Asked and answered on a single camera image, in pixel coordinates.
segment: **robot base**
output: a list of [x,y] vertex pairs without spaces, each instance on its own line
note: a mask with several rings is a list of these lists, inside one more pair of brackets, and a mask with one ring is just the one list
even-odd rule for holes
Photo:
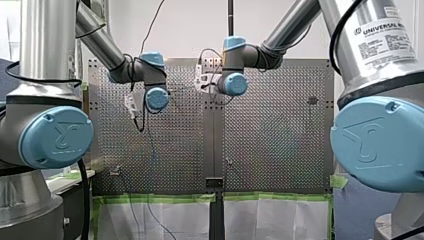
[[63,200],[40,171],[0,177],[0,191],[1,239],[63,240]]
[[[374,240],[390,240],[423,226],[423,200],[424,195],[420,193],[402,194],[393,213],[382,215],[375,221]],[[424,240],[424,234],[418,234],[408,240]]]

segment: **black cable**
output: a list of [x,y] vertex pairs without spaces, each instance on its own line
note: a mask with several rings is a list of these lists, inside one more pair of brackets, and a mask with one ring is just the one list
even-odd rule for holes
[[82,225],[81,240],[88,240],[90,232],[90,184],[82,159],[78,161],[78,167],[81,172],[82,189],[84,192],[84,222]]
[[77,14],[78,14],[78,10],[79,10],[79,5],[81,4],[81,0],[77,0]]
[[361,5],[361,3],[365,2],[366,0],[356,0],[352,3],[352,5],[347,9],[347,11],[343,14],[343,16],[340,18],[339,22],[337,23],[336,28],[334,29],[333,34],[331,35],[331,41],[330,41],[330,47],[329,47],[329,54],[330,54],[330,63],[333,67],[334,71],[336,71],[339,75],[341,75],[340,68],[337,66],[336,57],[335,57],[335,50],[336,45],[338,44],[339,37],[343,31],[343,28],[345,27],[347,21],[349,18],[353,15],[353,13],[356,11],[356,9]]
[[32,79],[32,78],[27,78],[27,77],[23,77],[20,75],[17,75],[15,73],[12,72],[12,69],[19,66],[19,61],[14,62],[12,64],[10,64],[9,66],[6,67],[5,72],[7,75],[9,75],[10,77],[19,79],[21,81],[24,82],[30,82],[30,83],[75,83],[74,84],[74,88],[80,86],[82,84],[82,81],[79,79],[69,79],[69,80],[53,80],[53,79]]
[[290,45],[290,47],[288,47],[287,49],[296,47],[300,42],[302,42],[306,36],[308,36],[309,32],[311,31],[312,25],[309,25],[308,29],[306,29],[305,33],[303,34],[303,36],[301,38],[299,38],[299,40],[297,40],[295,43],[293,43],[292,45]]
[[0,111],[0,120],[6,116],[6,109]]
[[406,232],[402,235],[399,235],[399,236],[393,238],[392,240],[405,240],[405,239],[408,239],[410,237],[413,237],[413,236],[418,235],[418,234],[423,233],[423,232],[424,232],[424,226],[421,226],[419,228],[416,228],[414,230]]
[[134,221],[137,224],[137,234],[138,234],[138,239],[140,240],[140,238],[141,238],[140,223],[138,222],[137,214],[135,213],[135,209],[134,209],[133,202],[132,202],[132,186],[131,187],[128,186],[128,184],[125,182],[123,174],[120,175],[120,176],[121,176],[122,184],[124,185],[124,188],[125,188],[125,192],[128,193],[128,196],[129,196],[130,208],[131,208],[131,212],[132,212]]
[[265,73],[268,69],[274,68],[275,66],[270,66],[269,62],[268,62],[268,58],[266,57],[266,55],[274,58],[274,59],[279,59],[281,58],[288,49],[293,48],[295,46],[297,46],[299,43],[301,43],[306,36],[308,36],[309,32],[311,31],[312,25],[309,25],[308,28],[305,30],[304,34],[299,37],[299,39],[294,42],[292,45],[288,46],[288,47],[280,47],[280,48],[269,48],[268,46],[266,46],[265,44],[262,44],[262,46],[259,48],[257,46],[254,45],[250,45],[254,48],[256,48],[256,50],[259,53],[259,56],[262,57],[262,59],[264,59],[265,61],[265,69],[258,69],[258,71],[260,73]]
[[228,104],[230,104],[230,103],[233,101],[233,99],[234,99],[234,96],[232,96],[232,97],[230,98],[230,100],[228,100],[228,102],[225,102],[225,103],[219,103],[219,102],[215,101],[215,104],[216,104],[216,105],[219,105],[219,106],[227,106]]
[[[156,161],[156,159],[157,159],[157,152],[156,152],[155,144],[154,144],[154,141],[153,141],[153,136],[152,136],[152,133],[150,131],[149,115],[147,115],[147,120],[146,121],[147,121],[147,135],[149,137],[150,145],[151,145],[151,148],[152,148],[152,158],[151,158],[151,163],[150,164],[151,164],[151,167],[153,167],[154,164],[157,162]],[[149,179],[150,180],[149,182],[152,182],[153,169],[150,170],[149,178],[150,178]],[[177,240],[177,238],[175,237],[175,235],[165,225],[163,225],[159,221],[159,219],[155,216],[155,214],[153,213],[152,208],[150,207],[149,194],[147,195],[147,208],[149,210],[150,215],[153,217],[153,219],[156,221],[156,223],[159,224],[162,227],[162,229],[165,230],[174,240]]]
[[147,39],[148,39],[148,38],[149,38],[149,36],[150,36],[150,32],[152,31],[153,24],[155,23],[156,18],[158,17],[159,11],[160,11],[160,9],[162,8],[162,5],[163,5],[163,3],[164,3],[164,2],[165,2],[165,0],[162,0],[162,1],[160,2],[159,6],[158,6],[158,9],[156,10],[155,16],[153,17],[153,20],[152,20],[152,22],[150,23],[149,31],[147,31],[146,37],[144,38],[144,40],[143,40],[143,44],[141,45],[140,55],[143,53],[143,50],[144,50],[144,44],[146,43]]

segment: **robotic arm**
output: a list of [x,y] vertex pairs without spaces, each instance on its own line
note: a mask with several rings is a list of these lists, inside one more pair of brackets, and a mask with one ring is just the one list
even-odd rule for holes
[[109,70],[110,81],[119,84],[144,82],[146,106],[153,111],[164,109],[169,96],[162,55],[149,52],[133,59],[119,50],[104,26],[94,12],[79,3],[76,36]]
[[338,161],[375,189],[422,192],[424,175],[417,173],[424,172],[424,151],[417,142],[424,141],[424,125],[416,120],[424,119],[424,68],[391,0],[355,3],[353,9],[351,0],[297,0],[261,46],[228,37],[217,89],[225,95],[247,89],[246,67],[278,68],[322,12],[332,42],[337,37],[335,56],[345,84],[331,131]]
[[105,24],[85,4],[77,5],[68,0],[22,1],[22,83],[7,95],[7,114],[0,109],[0,159],[8,163],[5,166],[63,168],[88,150],[92,124],[69,84],[77,82],[75,37],[109,70],[111,82],[143,81],[147,108],[160,111],[169,101],[162,55],[132,59],[122,54],[103,29]]

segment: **pegboard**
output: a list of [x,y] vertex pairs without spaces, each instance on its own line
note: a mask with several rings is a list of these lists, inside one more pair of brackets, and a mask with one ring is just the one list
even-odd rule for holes
[[225,191],[328,192],[333,155],[333,70],[326,60],[248,69],[245,96],[226,106]]
[[[93,150],[101,161],[94,194],[204,192],[202,96],[192,83],[194,64],[167,62],[171,102],[163,113],[148,115],[139,133],[124,107],[129,85],[110,83],[107,70],[97,60],[89,62],[98,148]],[[136,90],[142,89],[142,83],[136,84]]]
[[124,107],[129,86],[109,83],[106,69],[90,61],[95,195],[204,193],[207,177],[223,177],[224,191],[329,189],[334,76],[327,60],[285,60],[266,73],[247,69],[247,94],[221,106],[194,90],[197,59],[168,59],[171,103],[149,116],[153,145]]

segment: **blue joint cap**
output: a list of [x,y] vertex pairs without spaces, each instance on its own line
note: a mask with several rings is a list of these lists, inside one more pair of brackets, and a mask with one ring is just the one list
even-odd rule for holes
[[146,105],[149,109],[154,111],[163,110],[169,102],[169,95],[165,89],[154,87],[147,91]]
[[165,62],[163,61],[163,56],[159,52],[146,52],[141,54],[140,58],[158,67],[165,66]]
[[424,109],[372,96],[349,103],[335,119],[331,146],[361,183],[387,192],[424,191]]
[[230,51],[235,48],[243,47],[244,45],[246,45],[246,39],[244,37],[227,37],[224,40],[224,51]]
[[225,78],[225,93],[230,96],[240,96],[247,91],[246,77],[241,73],[232,73]]
[[63,168],[76,163],[93,140],[93,125],[78,108],[51,108],[33,119],[21,134],[19,152],[32,168]]

